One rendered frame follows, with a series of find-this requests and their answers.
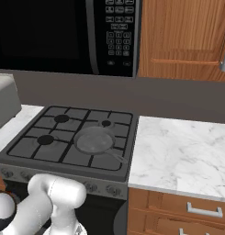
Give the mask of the grey gas stove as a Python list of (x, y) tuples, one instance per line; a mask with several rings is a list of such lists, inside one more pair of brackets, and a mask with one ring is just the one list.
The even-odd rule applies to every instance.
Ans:
[[(88, 235), (127, 235), (128, 180), (138, 116), (129, 112), (68, 106), (43, 108), (0, 152), (0, 175), (6, 191), (20, 202), (28, 196), (28, 182), (20, 173), (50, 173), (97, 185), (75, 210)], [(117, 161), (106, 153), (87, 155), (73, 144), (75, 134), (88, 127), (110, 129), (116, 139), (113, 151), (128, 160)], [(5, 178), (3, 169), (14, 175)], [(119, 196), (107, 186), (121, 190)]]

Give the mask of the grey stove knob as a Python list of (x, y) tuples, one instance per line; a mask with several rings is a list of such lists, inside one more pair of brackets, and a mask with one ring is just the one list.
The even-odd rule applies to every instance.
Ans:
[(119, 196), (121, 193), (121, 190), (118, 187), (115, 187), (114, 185), (108, 185), (107, 192), (111, 194), (112, 196)]
[(27, 182), (32, 178), (32, 175), (29, 173), (21, 172), (20, 173), (21, 177), (26, 180)]
[(90, 193), (93, 193), (97, 190), (97, 185), (90, 183), (90, 182), (84, 182), (84, 186), (85, 186), (86, 190)]
[(5, 176), (5, 178), (10, 178), (14, 175), (11, 171), (8, 171), (7, 169), (3, 169), (1, 173)]

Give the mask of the dark grey frying pan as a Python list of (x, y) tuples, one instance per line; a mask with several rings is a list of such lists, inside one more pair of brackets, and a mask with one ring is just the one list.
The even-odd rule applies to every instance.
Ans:
[(128, 164), (128, 160), (113, 151), (116, 139), (110, 129), (102, 127), (88, 127), (78, 131), (73, 139), (74, 147), (87, 155), (108, 154), (117, 161)]

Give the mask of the black microwave oven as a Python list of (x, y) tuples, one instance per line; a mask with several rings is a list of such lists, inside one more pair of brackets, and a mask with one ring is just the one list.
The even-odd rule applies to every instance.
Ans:
[[(94, 0), (99, 75), (138, 71), (141, 0)], [(0, 70), (93, 74), (85, 0), (0, 0)]]

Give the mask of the grey toaster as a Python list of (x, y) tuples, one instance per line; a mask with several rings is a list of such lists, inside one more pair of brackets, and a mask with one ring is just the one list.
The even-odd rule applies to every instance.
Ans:
[(12, 74), (0, 73), (0, 128), (21, 111), (21, 102)]

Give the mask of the wooden drawer front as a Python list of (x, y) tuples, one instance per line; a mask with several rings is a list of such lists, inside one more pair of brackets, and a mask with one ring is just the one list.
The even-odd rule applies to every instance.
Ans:
[[(190, 203), (192, 208), (213, 212), (216, 212), (217, 208), (220, 207), (222, 209), (223, 217), (217, 218), (189, 213), (187, 211), (187, 203)], [(172, 216), (183, 216), (184, 218), (211, 223), (214, 226), (225, 229), (225, 202), (130, 188), (129, 206), (148, 212), (155, 211)]]
[(178, 235), (178, 229), (208, 232), (210, 235), (225, 235), (225, 229), (204, 225), (170, 215), (129, 209), (129, 235)]

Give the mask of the wooden wall cupboard door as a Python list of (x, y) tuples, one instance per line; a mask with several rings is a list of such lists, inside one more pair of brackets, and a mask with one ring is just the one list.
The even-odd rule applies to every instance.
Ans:
[(225, 82), (225, 0), (143, 0), (140, 77)]

